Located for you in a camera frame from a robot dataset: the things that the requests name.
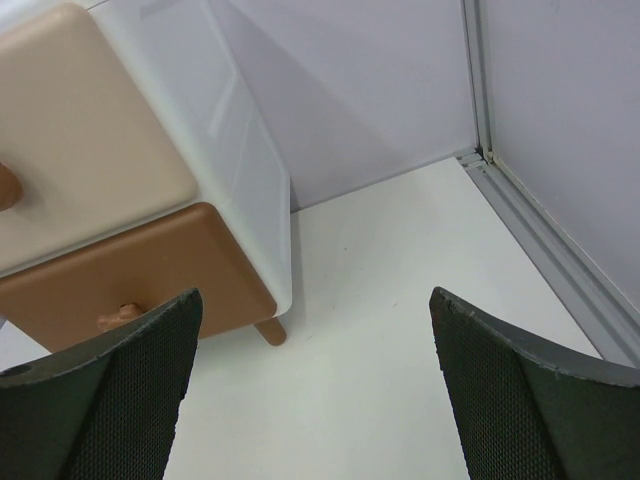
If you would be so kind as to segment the brown bear knob top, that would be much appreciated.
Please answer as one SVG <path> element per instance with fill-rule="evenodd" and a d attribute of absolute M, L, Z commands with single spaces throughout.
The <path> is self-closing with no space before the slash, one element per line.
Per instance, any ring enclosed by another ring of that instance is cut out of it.
<path fill-rule="evenodd" d="M 8 167 L 0 164 L 0 211 L 14 207 L 23 195 L 23 187 L 18 177 Z"/>

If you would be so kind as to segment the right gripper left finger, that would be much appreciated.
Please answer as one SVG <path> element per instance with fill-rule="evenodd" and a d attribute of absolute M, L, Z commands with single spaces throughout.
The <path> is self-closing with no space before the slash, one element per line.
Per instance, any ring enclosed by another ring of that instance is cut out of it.
<path fill-rule="evenodd" d="M 161 479 L 203 318 L 190 289 L 1 374 L 4 479 Z"/>

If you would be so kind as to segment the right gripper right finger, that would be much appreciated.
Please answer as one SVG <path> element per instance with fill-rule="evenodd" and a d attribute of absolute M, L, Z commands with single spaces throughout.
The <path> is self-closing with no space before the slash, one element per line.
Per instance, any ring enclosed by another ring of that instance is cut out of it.
<path fill-rule="evenodd" d="M 559 345 L 441 287 L 429 309 L 470 478 L 638 478 L 638 369 Z"/>

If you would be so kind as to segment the bear knob bottom drawer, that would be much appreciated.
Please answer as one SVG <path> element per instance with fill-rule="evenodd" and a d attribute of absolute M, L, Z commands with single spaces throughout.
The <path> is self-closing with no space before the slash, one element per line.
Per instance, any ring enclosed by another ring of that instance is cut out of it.
<path fill-rule="evenodd" d="M 107 332 L 135 320 L 142 314 L 143 310 L 137 304 L 125 304 L 120 306 L 116 313 L 100 316 L 97 326 L 100 331 Z"/>

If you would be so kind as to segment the brown bottom drawer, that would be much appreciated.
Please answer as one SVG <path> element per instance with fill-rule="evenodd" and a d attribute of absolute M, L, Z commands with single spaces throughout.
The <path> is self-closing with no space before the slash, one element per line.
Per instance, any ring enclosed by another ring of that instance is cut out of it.
<path fill-rule="evenodd" d="M 100 316 L 143 313 L 197 288 L 199 335 L 277 317 L 276 302 L 217 210 L 198 203 L 1 281 L 1 315 L 51 352 L 102 333 Z"/>

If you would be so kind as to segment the beige top drawer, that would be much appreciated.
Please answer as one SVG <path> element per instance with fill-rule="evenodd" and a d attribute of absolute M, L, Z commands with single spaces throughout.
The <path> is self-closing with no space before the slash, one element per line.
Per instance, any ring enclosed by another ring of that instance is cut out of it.
<path fill-rule="evenodd" d="M 1 268 L 191 200 L 197 183 L 91 15 L 60 4 L 1 36 Z"/>

